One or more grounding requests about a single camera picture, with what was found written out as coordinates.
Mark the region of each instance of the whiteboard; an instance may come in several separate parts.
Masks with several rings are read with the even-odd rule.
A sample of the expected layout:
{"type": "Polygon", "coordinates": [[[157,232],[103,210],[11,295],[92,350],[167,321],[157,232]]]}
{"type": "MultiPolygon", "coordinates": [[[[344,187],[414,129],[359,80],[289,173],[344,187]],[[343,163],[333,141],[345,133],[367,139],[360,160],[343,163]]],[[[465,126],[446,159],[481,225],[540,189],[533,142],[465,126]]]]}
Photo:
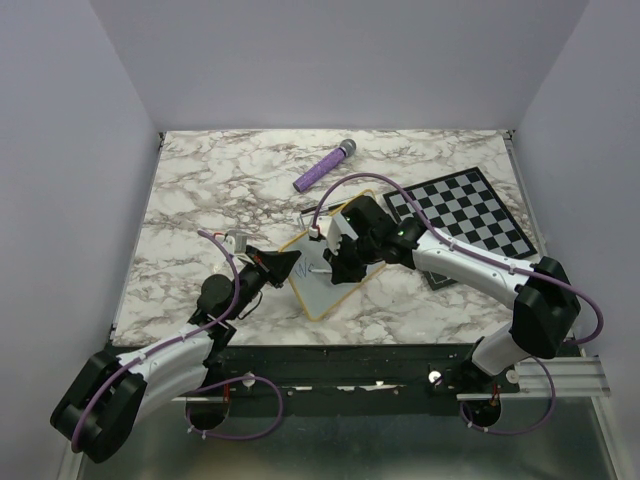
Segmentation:
{"type": "MultiPolygon", "coordinates": [[[[365,190],[354,198],[362,195],[368,195],[375,199],[372,190],[365,190]]],[[[346,205],[348,204],[331,212],[331,215],[335,215],[346,205]]],[[[357,238],[353,230],[344,233],[353,239],[357,238]]],[[[367,275],[359,283],[333,285],[331,283],[331,274],[314,273],[311,271],[331,270],[329,262],[322,258],[325,248],[327,248],[325,242],[312,242],[309,240],[308,233],[303,232],[280,249],[281,252],[298,250],[302,254],[289,275],[289,283],[291,283],[291,287],[293,287],[293,291],[298,297],[307,317],[314,321],[320,320],[329,310],[360,288],[367,280],[384,268],[385,265],[384,262],[369,265],[367,267],[367,275]]]]}

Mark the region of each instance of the purple cable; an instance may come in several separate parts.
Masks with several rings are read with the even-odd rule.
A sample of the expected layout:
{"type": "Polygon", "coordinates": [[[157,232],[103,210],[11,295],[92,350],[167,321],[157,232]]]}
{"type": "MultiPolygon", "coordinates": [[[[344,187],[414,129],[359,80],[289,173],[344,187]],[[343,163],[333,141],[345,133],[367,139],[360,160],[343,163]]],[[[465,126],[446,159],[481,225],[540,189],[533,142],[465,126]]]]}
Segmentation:
{"type": "MultiPolygon", "coordinates": [[[[405,191],[404,188],[402,188],[399,184],[397,184],[396,182],[394,182],[393,180],[391,180],[390,178],[385,177],[384,175],[379,175],[377,173],[354,173],[351,175],[347,175],[346,177],[338,180],[336,183],[334,183],[333,185],[331,185],[331,187],[329,187],[329,189],[324,193],[324,195],[322,196],[322,198],[320,199],[320,201],[318,202],[318,206],[316,207],[316,211],[313,214],[313,220],[311,221],[311,225],[315,228],[317,228],[318,226],[318,216],[320,215],[320,209],[322,208],[322,205],[324,204],[324,202],[327,200],[327,198],[329,197],[329,195],[331,195],[331,193],[338,188],[338,186],[342,185],[345,182],[348,182],[349,180],[353,180],[355,178],[375,178],[378,180],[382,180],[383,182],[387,182],[389,185],[391,185],[393,188],[395,188],[398,193],[400,193],[400,195],[402,195],[402,198],[404,198],[409,205],[411,205],[411,207],[413,208],[414,212],[416,212],[416,214],[418,215],[418,218],[422,221],[422,223],[424,223],[425,227],[427,227],[427,230],[429,230],[429,232],[431,232],[431,234],[436,237],[436,239],[440,242],[442,242],[444,245],[446,245],[448,248],[452,248],[453,250],[457,250],[461,253],[464,253],[465,255],[474,258],[476,260],[479,260],[481,262],[487,263],[489,265],[492,265],[494,267],[500,268],[502,270],[507,270],[510,271],[511,267],[506,264],[506,263],[502,263],[498,260],[494,260],[492,258],[488,258],[485,257],[484,255],[481,255],[479,253],[473,252],[471,250],[468,250],[464,247],[461,247],[459,244],[455,244],[452,245],[451,241],[449,239],[447,239],[446,237],[444,237],[443,235],[440,235],[440,233],[438,233],[438,231],[433,227],[433,225],[431,224],[431,222],[429,221],[429,219],[425,216],[424,212],[422,211],[422,208],[416,203],[415,200],[413,200],[409,194],[405,191]]],[[[556,278],[553,277],[549,277],[548,275],[544,275],[542,273],[538,273],[538,272],[531,272],[529,270],[524,270],[522,268],[514,268],[513,271],[515,273],[519,273],[521,275],[526,275],[528,277],[533,277],[533,278],[537,278],[539,280],[543,280],[545,282],[549,282],[552,283],[553,285],[556,285],[560,288],[564,288],[565,290],[573,293],[574,295],[577,295],[578,297],[582,298],[585,302],[587,302],[591,308],[593,308],[593,311],[596,314],[596,318],[597,318],[597,325],[595,330],[588,336],[581,338],[581,339],[567,339],[565,340],[565,343],[570,344],[570,345],[582,345],[583,343],[587,343],[590,342],[591,340],[595,339],[598,335],[600,335],[600,333],[602,332],[602,329],[604,327],[604,315],[602,313],[602,310],[600,309],[600,307],[598,306],[598,304],[595,302],[595,300],[593,300],[589,295],[587,295],[586,293],[584,293],[582,290],[577,289],[576,287],[574,287],[573,285],[569,285],[568,283],[562,282],[556,278]]]]}
{"type": "Polygon", "coordinates": [[[464,423],[466,423],[469,428],[473,428],[478,432],[488,433],[490,435],[501,435],[501,436],[512,437],[515,435],[524,435],[526,433],[531,433],[534,430],[537,430],[538,428],[546,425],[549,422],[549,420],[551,420],[551,415],[553,414],[553,411],[556,409],[556,400],[557,400],[556,386],[553,383],[553,378],[551,377],[551,373],[549,373],[549,369],[547,368],[547,366],[544,363],[542,363],[539,358],[536,358],[536,357],[531,357],[531,358],[533,358],[536,362],[538,362],[538,365],[542,367],[545,375],[549,379],[549,388],[551,389],[551,402],[549,403],[549,408],[547,409],[547,413],[545,413],[544,416],[540,420],[538,420],[536,423],[522,430],[512,430],[512,431],[489,430],[473,423],[473,418],[472,418],[469,406],[464,402],[460,402],[460,416],[462,417],[462,420],[464,420],[464,423]],[[469,416],[467,416],[465,409],[469,411],[469,416]]]}
{"type": "Polygon", "coordinates": [[[205,435],[211,438],[220,438],[222,440],[256,440],[258,438],[265,437],[269,435],[271,432],[273,432],[278,427],[278,425],[280,425],[280,422],[282,421],[282,412],[284,411],[284,401],[282,400],[282,394],[280,393],[280,390],[278,390],[278,387],[276,386],[276,384],[273,383],[268,378],[246,375],[244,377],[231,378],[229,380],[218,382],[213,385],[207,385],[206,387],[198,388],[190,393],[202,393],[202,392],[206,392],[207,390],[213,390],[215,388],[229,385],[230,383],[242,382],[243,380],[257,380],[258,382],[266,383],[273,389],[274,392],[276,392],[276,396],[278,397],[278,413],[276,414],[276,419],[273,421],[271,425],[269,425],[269,427],[267,427],[261,432],[252,433],[250,435],[226,435],[224,433],[215,433],[215,432],[210,432],[208,430],[198,430],[191,423],[191,410],[187,410],[187,422],[189,423],[189,431],[194,431],[196,433],[199,433],[200,435],[205,435]]]}
{"type": "MultiPolygon", "coordinates": [[[[211,322],[207,323],[206,325],[203,325],[202,327],[189,332],[187,335],[185,335],[185,339],[191,338],[194,335],[197,335],[198,333],[202,332],[203,330],[207,330],[208,328],[211,328],[215,324],[224,321],[224,319],[226,319],[227,316],[231,313],[231,311],[235,308],[236,304],[238,303],[238,298],[239,298],[239,295],[240,295],[240,277],[238,275],[238,269],[234,265],[233,259],[231,258],[231,255],[225,250],[225,248],[222,246],[222,244],[220,244],[220,242],[218,242],[214,238],[214,236],[211,235],[210,233],[205,232],[204,230],[198,230],[198,235],[200,235],[201,237],[206,238],[207,240],[211,240],[211,242],[213,242],[213,244],[216,247],[218,247],[218,249],[222,252],[222,254],[224,255],[225,260],[227,261],[227,263],[231,267],[231,271],[233,272],[233,280],[234,280],[235,289],[234,289],[234,292],[233,292],[233,299],[231,300],[231,305],[229,305],[229,308],[227,308],[222,313],[222,315],[220,315],[215,320],[212,320],[211,322]]],[[[167,348],[167,347],[169,347],[171,345],[174,345],[174,344],[176,344],[178,342],[182,342],[182,341],[184,341],[184,340],[183,340],[183,338],[181,336],[180,337],[170,338],[169,340],[167,340],[165,342],[162,342],[162,343],[159,343],[158,345],[156,345],[155,347],[150,349],[145,355],[146,355],[146,357],[150,357],[151,355],[153,355],[155,353],[158,353],[160,350],[163,350],[163,349],[165,349],[165,348],[167,348]]],[[[113,383],[118,378],[120,378],[120,376],[122,376],[124,374],[124,372],[129,370],[131,367],[134,367],[135,365],[137,365],[141,361],[142,361],[142,359],[140,357],[138,357],[138,358],[135,358],[135,359],[131,360],[126,365],[120,367],[113,375],[111,375],[107,379],[106,382],[104,382],[100,386],[100,388],[95,393],[95,395],[93,397],[91,397],[91,400],[89,400],[89,403],[85,407],[84,412],[82,412],[82,415],[80,415],[80,419],[78,420],[78,423],[76,424],[76,428],[73,430],[73,435],[71,436],[71,450],[74,453],[79,453],[80,452],[80,447],[79,447],[78,443],[80,441],[80,434],[82,432],[82,427],[84,427],[84,424],[87,421],[87,418],[89,418],[89,414],[91,413],[93,408],[96,406],[96,403],[98,403],[98,400],[100,400],[100,397],[102,396],[102,394],[104,392],[106,392],[109,389],[109,387],[111,387],[111,385],[113,385],[113,383]]]]}

